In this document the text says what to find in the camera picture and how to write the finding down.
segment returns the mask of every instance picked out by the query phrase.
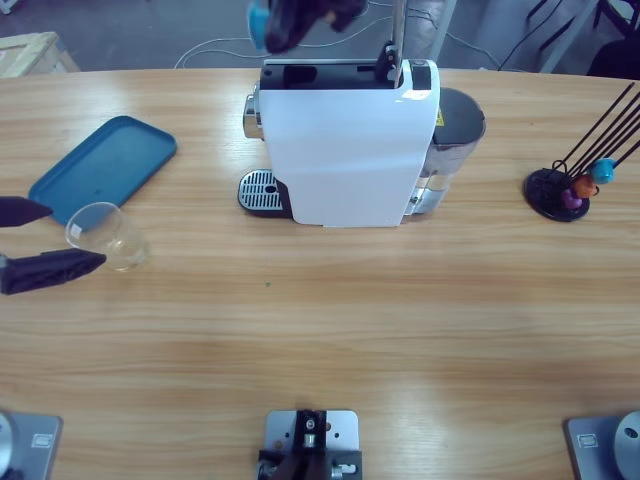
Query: glass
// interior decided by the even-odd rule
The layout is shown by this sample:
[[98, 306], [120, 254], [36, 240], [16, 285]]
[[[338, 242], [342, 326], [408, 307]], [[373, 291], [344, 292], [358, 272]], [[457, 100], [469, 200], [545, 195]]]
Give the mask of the glass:
[[78, 210], [64, 236], [72, 247], [106, 255], [107, 265], [121, 272], [140, 265], [149, 255], [138, 227], [112, 203], [92, 203]]

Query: white cable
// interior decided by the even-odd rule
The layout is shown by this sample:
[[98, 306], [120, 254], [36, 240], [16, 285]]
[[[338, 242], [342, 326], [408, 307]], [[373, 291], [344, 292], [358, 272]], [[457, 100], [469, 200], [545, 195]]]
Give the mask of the white cable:
[[[362, 32], [364, 32], [365, 30], [373, 27], [375, 24], [382, 22], [383, 20], [390, 20], [391, 17], [382, 17], [379, 18], [377, 20], [374, 20], [373, 22], [371, 22], [369, 25], [367, 25], [364, 28], [361, 28], [360, 30], [358, 30], [357, 32], [355, 32], [352, 35], [349, 35], [348, 37], [345, 37], [343, 39], [340, 39], [336, 42], [332, 42], [332, 43], [325, 43], [325, 44], [321, 44], [321, 45], [308, 45], [308, 44], [301, 44], [298, 45], [299, 47], [302, 48], [325, 48], [325, 47], [332, 47], [334, 45], [338, 45], [340, 43], [344, 43], [344, 42], [348, 42], [349, 40], [351, 40], [354, 37], [357, 37], [358, 35], [360, 35]], [[189, 59], [195, 57], [196, 55], [200, 55], [201, 53], [224, 53], [227, 55], [233, 55], [234, 57], [238, 57], [238, 58], [268, 58], [271, 57], [272, 55], [241, 55], [239, 53], [235, 53], [232, 52], [230, 50], [221, 50], [221, 49], [210, 49], [210, 50], [199, 50], [197, 52], [194, 52], [194, 50], [198, 50], [198, 48], [201, 48], [205, 45], [209, 45], [211, 43], [215, 43], [215, 42], [229, 42], [229, 41], [238, 41], [238, 40], [244, 40], [244, 41], [251, 41], [251, 39], [249, 37], [237, 37], [237, 38], [214, 38], [213, 40], [207, 40], [206, 42], [202, 42], [198, 45], [196, 45], [193, 48], [190, 48], [189, 50], [187, 50], [176, 62], [176, 64], [174, 65], [173, 68], [179, 68], [180, 65], [182, 64], [182, 68], [185, 68], [185, 64], [187, 63], [187, 61], [189, 61]]]
[[189, 61], [189, 59], [195, 57], [196, 55], [200, 55], [202, 53], [224, 53], [226, 55], [231, 55], [233, 57], [238, 57], [238, 58], [269, 58], [272, 57], [273, 55], [242, 55], [241, 53], [236, 53], [236, 52], [232, 52], [231, 50], [223, 50], [221, 48], [212, 48], [209, 50], [198, 50], [197, 52], [193, 52], [190, 55], [187, 55], [185, 57], [185, 59], [182, 61], [182, 68], [187, 68], [187, 62]]
[[[369, 5], [375, 5], [377, 7], [393, 7], [393, 5], [388, 4], [388, 3], [380, 3], [380, 2], [374, 2], [374, 1], [370, 1], [367, 4], [367, 8], [365, 9], [364, 12], [362, 12], [360, 15], [358, 15], [358, 17], [356, 18], [360, 18], [363, 17], [368, 11], [369, 11]], [[413, 7], [409, 7], [409, 10], [412, 10], [414, 12], [419, 12], [423, 15], [409, 15], [412, 18], [422, 18], [423, 20], [427, 20], [429, 22], [431, 22], [431, 24], [433, 25], [434, 29], [438, 29], [438, 24], [435, 22], [435, 20], [433, 19], [433, 16], [431, 15], [431, 12], [427, 11], [427, 10], [421, 10], [419, 8], [413, 8]], [[342, 38], [340, 40], [337, 40], [335, 42], [331, 42], [331, 43], [325, 43], [325, 44], [320, 44], [320, 45], [309, 45], [309, 44], [300, 44], [298, 45], [299, 47], [302, 48], [327, 48], [327, 47], [332, 47], [334, 45], [339, 45], [341, 43], [344, 42], [348, 42], [349, 40], [357, 37], [358, 35], [360, 35], [362, 32], [364, 32], [365, 30], [371, 28], [372, 26], [376, 25], [377, 23], [380, 23], [382, 21], [385, 20], [389, 20], [391, 19], [391, 17], [382, 17], [379, 18], [377, 20], [374, 20], [373, 22], [371, 22], [370, 24], [368, 24], [366, 27], [358, 30], [357, 32], [353, 33], [352, 35], [349, 35], [348, 37]], [[451, 38], [452, 40], [454, 40], [455, 42], [458, 42], [459, 44], [470, 48], [472, 50], [475, 50], [477, 52], [480, 52], [484, 55], [487, 56], [487, 58], [489, 58], [489, 60], [491, 60], [491, 62], [498, 67], [500, 65], [500, 62], [498, 62], [496, 60], [496, 58], [491, 54], [491, 52], [489, 52], [488, 50], [485, 50], [483, 48], [477, 47], [459, 37], [456, 37], [455, 35], [447, 32], [447, 37]], [[269, 54], [265, 54], [265, 55], [242, 55], [240, 53], [236, 53], [236, 52], [232, 52], [231, 50], [223, 50], [223, 49], [208, 49], [208, 50], [200, 50], [197, 51], [199, 48], [204, 47], [205, 45], [209, 45], [212, 43], [216, 43], [216, 42], [233, 42], [233, 41], [251, 41], [251, 39], [249, 37], [235, 37], [235, 38], [214, 38], [212, 40], [207, 40], [205, 42], [202, 42], [198, 45], [196, 45], [195, 47], [190, 48], [189, 50], [187, 50], [186, 52], [184, 52], [182, 54], [182, 56], [178, 59], [178, 61], [176, 62], [176, 64], [174, 65], [173, 68], [179, 68], [180, 65], [182, 64], [182, 68], [185, 68], [186, 63], [193, 57], [195, 57], [196, 55], [200, 55], [201, 53], [222, 53], [225, 55], [232, 55], [234, 57], [238, 57], [238, 58], [250, 58], [250, 59], [258, 59], [258, 58], [268, 58], [271, 57], [272, 55]]]
[[235, 42], [238, 40], [245, 40], [245, 41], [251, 41], [251, 39], [249, 37], [235, 37], [235, 38], [214, 38], [213, 40], [207, 40], [206, 42], [202, 42], [199, 43], [198, 45], [196, 45], [195, 47], [190, 48], [189, 50], [187, 50], [186, 52], [184, 52], [182, 54], [182, 56], [178, 59], [178, 61], [176, 62], [176, 64], [173, 66], [173, 68], [178, 68], [180, 66], [180, 62], [182, 62], [182, 60], [184, 60], [184, 58], [189, 55], [191, 52], [193, 52], [194, 50], [199, 49], [200, 47], [204, 47], [205, 45], [209, 45], [210, 43], [215, 43], [215, 42]]
[[368, 28], [373, 27], [376, 23], [380, 23], [380, 22], [382, 22], [383, 20], [390, 20], [390, 19], [391, 19], [391, 17], [382, 17], [382, 18], [379, 18], [378, 20], [375, 20], [375, 21], [371, 22], [371, 23], [370, 23], [369, 25], [367, 25], [366, 27], [361, 28], [361, 29], [360, 29], [360, 30], [358, 30], [356, 33], [354, 33], [354, 34], [352, 34], [352, 35], [349, 35], [348, 37], [345, 37], [345, 38], [343, 38], [343, 39], [341, 39], [341, 40], [338, 40], [337, 42], [325, 43], [325, 44], [322, 44], [322, 45], [303, 45], [303, 44], [300, 44], [300, 45], [298, 45], [298, 46], [299, 46], [299, 47], [302, 47], [302, 48], [325, 48], [325, 47], [333, 47], [334, 45], [338, 45], [338, 44], [340, 44], [340, 43], [347, 42], [347, 41], [351, 40], [352, 38], [357, 37], [358, 35], [360, 35], [362, 32], [364, 32], [364, 31], [365, 31], [365, 30], [367, 30]]
[[496, 60], [496, 57], [494, 57], [490, 51], [485, 50], [484, 48], [480, 48], [480, 47], [476, 47], [475, 45], [470, 44], [469, 42], [466, 42], [464, 40], [462, 40], [460, 37], [456, 37], [454, 34], [447, 32], [447, 37], [449, 37], [451, 40], [454, 40], [456, 42], [458, 42], [461, 45], [464, 45], [467, 48], [470, 48], [471, 50], [475, 50], [476, 52], [480, 52], [480, 53], [484, 53], [487, 58], [489, 60], [491, 60], [491, 63], [493, 63], [493, 65], [498, 68], [500, 66], [500, 62], [498, 60]]

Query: chair leg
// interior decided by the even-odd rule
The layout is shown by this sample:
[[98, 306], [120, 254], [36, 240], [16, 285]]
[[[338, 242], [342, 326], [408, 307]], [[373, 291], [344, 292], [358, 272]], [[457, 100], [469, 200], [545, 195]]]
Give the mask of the chair leg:
[[629, 33], [627, 34], [627, 38], [631, 37], [634, 33], [636, 33], [636, 25], [638, 24], [638, 17], [640, 17], [640, 5], [636, 3], [633, 6], [633, 17], [631, 17], [631, 23], [629, 24]]
[[533, 17], [536, 14], [536, 12], [540, 10], [545, 3], [547, 3], [547, 0], [540, 0], [540, 2], [538, 2], [538, 4], [531, 9], [531, 11], [529, 12], [529, 15], [527, 15], [527, 20]]
[[596, 28], [600, 23], [600, 17], [602, 16], [602, 5], [598, 3], [598, 8], [596, 9], [596, 16], [593, 19], [593, 28]]
[[569, 27], [571, 26], [571, 24], [573, 23], [573, 21], [575, 19], [576, 19], [576, 17], [573, 17], [571, 20], [569, 20], [567, 23], [565, 23], [560, 28], [560, 30], [558, 30], [556, 33], [551, 35], [546, 42], [544, 42], [542, 45], [540, 45], [540, 48], [538, 50], [541, 51], [541, 52], [544, 51], [545, 48], [547, 48], [549, 45], [551, 45], [553, 42], [555, 42], [558, 38], [560, 38], [560, 36], [569, 29]]

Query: plastic tray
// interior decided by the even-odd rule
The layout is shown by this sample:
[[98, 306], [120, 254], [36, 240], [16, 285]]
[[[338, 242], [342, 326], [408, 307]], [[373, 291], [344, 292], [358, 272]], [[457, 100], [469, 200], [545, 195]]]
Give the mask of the plastic tray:
[[90, 203], [124, 204], [177, 148], [162, 130], [127, 116], [112, 118], [40, 178], [29, 198], [66, 225]]

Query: coffee machine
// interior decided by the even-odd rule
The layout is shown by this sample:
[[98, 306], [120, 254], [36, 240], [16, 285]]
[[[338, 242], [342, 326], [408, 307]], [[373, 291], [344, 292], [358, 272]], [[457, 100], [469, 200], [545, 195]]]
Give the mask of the coffee machine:
[[[271, 53], [313, 23], [344, 29], [364, 0], [271, 0], [249, 30]], [[468, 95], [443, 89], [436, 64], [403, 59], [407, 0], [376, 60], [267, 60], [243, 115], [264, 140], [270, 170], [249, 172], [238, 200], [252, 214], [325, 227], [391, 227], [432, 212], [484, 134]]]

